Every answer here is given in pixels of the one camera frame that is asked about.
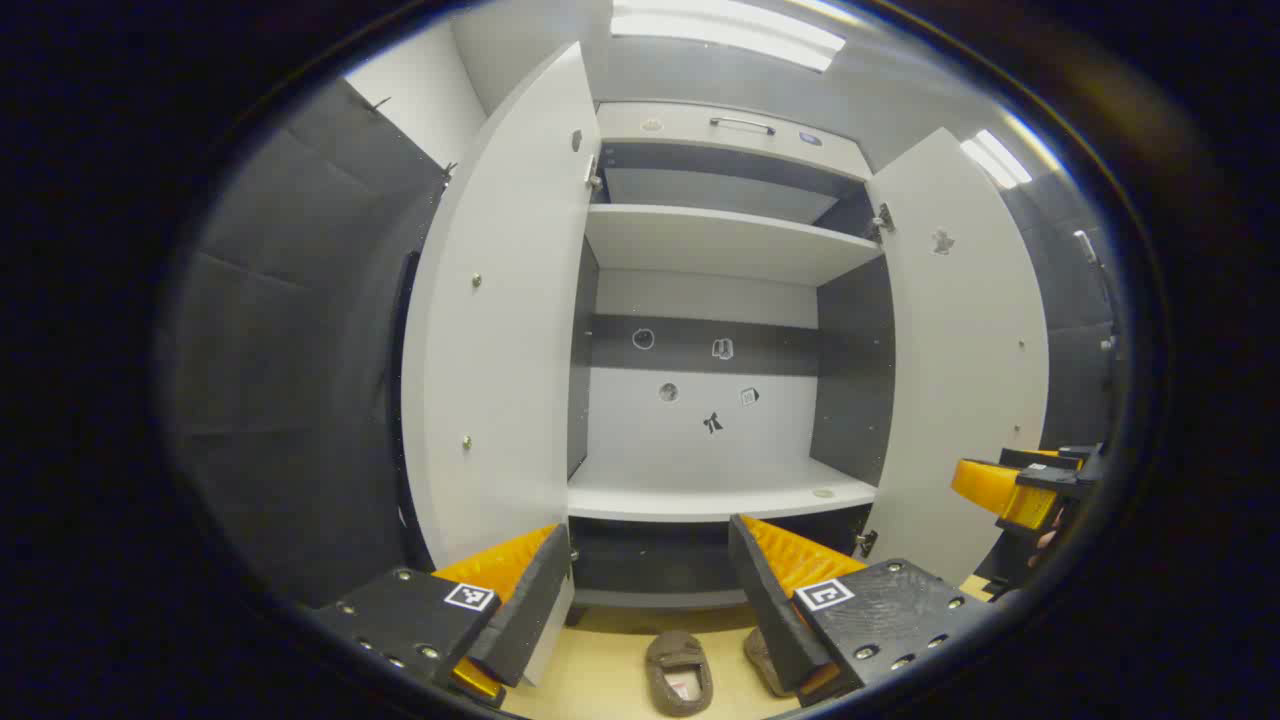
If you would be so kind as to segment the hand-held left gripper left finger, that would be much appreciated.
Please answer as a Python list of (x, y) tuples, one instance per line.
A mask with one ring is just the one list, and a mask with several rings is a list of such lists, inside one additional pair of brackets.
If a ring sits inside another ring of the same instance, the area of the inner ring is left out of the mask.
[(567, 525), (552, 524), (435, 571), (393, 568), (310, 619), (416, 687), (499, 707), (557, 638), (570, 555)]

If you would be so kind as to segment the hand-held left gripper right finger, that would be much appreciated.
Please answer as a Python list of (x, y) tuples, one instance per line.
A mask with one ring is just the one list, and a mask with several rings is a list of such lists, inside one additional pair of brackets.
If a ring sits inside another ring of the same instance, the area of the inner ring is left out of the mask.
[(803, 706), (891, 682), (979, 626), (977, 598), (905, 559), (865, 565), (742, 514), (728, 555), (780, 684)]

